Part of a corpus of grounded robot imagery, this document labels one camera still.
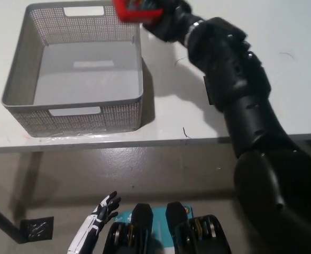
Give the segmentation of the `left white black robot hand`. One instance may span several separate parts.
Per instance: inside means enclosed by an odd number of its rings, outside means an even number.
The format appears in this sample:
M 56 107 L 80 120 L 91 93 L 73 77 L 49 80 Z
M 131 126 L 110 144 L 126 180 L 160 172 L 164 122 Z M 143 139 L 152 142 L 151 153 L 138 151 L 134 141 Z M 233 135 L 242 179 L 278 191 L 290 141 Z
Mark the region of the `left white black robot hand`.
M 116 210 L 120 205 L 121 198 L 116 195 L 117 191 L 107 195 L 86 217 L 72 240 L 67 254 L 93 253 L 99 233 L 112 218 L 118 215 Z

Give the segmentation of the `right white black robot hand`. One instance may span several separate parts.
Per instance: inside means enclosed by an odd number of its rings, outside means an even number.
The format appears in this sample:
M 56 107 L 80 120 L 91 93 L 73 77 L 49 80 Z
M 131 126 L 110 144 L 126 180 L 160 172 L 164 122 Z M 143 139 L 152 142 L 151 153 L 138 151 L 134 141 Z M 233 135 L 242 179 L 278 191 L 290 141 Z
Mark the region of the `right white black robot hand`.
M 186 1 L 154 2 L 163 9 L 163 14 L 151 23 L 143 23 L 143 27 L 164 42 L 180 42 L 184 45 L 189 27 L 202 18 L 192 14 L 192 9 Z

